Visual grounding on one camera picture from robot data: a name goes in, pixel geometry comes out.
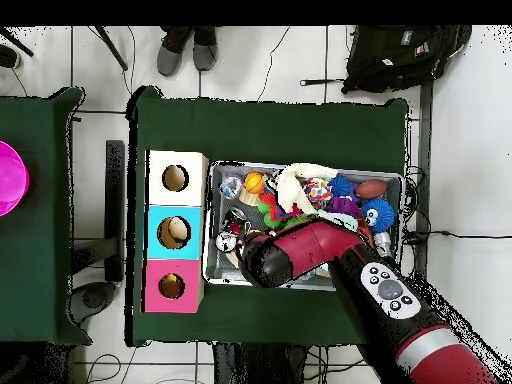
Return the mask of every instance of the white box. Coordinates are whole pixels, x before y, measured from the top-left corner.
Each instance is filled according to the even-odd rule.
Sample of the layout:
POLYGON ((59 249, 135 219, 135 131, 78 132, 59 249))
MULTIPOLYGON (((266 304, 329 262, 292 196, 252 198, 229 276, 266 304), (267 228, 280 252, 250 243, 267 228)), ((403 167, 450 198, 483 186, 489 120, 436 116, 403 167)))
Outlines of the white box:
POLYGON ((208 159, 202 153, 150 150, 149 204, 203 206, 207 175, 208 159), (185 180, 183 188, 180 179, 185 180))

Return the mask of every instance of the black backpack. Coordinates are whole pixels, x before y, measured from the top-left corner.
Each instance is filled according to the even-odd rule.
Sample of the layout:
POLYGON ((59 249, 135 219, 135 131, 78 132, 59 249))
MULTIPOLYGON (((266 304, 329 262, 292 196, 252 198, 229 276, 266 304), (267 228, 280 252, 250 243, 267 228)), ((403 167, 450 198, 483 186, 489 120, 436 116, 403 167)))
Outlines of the black backpack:
POLYGON ((471 25, 357 25, 341 92, 403 90, 441 77, 471 25))

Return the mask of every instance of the round hole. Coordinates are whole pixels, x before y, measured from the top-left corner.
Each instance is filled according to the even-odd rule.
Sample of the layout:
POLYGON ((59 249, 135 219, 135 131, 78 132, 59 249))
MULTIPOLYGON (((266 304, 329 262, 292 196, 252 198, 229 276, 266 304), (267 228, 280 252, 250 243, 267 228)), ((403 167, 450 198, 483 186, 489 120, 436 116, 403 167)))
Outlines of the round hole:
POLYGON ((162 184, 169 191, 179 192, 188 186, 188 172, 181 165, 170 165, 162 174, 162 184))
POLYGON ((181 249, 190 240, 190 225, 180 216, 165 218, 157 229, 160 244, 167 249, 181 249))
POLYGON ((158 282, 158 290, 167 299, 179 299, 185 291, 185 283, 179 275, 167 274, 158 282))

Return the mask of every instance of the pink box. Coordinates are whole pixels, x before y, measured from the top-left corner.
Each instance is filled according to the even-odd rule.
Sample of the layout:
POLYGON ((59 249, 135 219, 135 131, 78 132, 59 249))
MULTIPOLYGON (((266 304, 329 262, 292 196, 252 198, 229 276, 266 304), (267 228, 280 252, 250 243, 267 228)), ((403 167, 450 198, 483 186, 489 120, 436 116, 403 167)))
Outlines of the pink box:
POLYGON ((199 260, 148 259, 146 281, 142 281, 145 308, 143 312, 195 313, 203 297, 203 279, 199 260), (183 294, 178 299, 169 299, 160 293, 159 282, 168 274, 181 277, 183 294))

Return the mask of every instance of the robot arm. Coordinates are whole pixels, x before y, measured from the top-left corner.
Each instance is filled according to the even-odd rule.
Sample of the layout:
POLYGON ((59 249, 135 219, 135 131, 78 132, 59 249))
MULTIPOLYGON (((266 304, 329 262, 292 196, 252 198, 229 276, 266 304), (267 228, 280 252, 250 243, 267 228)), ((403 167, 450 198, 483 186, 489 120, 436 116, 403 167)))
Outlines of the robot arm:
POLYGON ((250 235, 240 258, 244 277, 258 287, 278 287, 328 263, 336 291, 350 298, 369 344, 412 384, 498 384, 400 272, 343 226, 312 217, 273 235, 250 235))

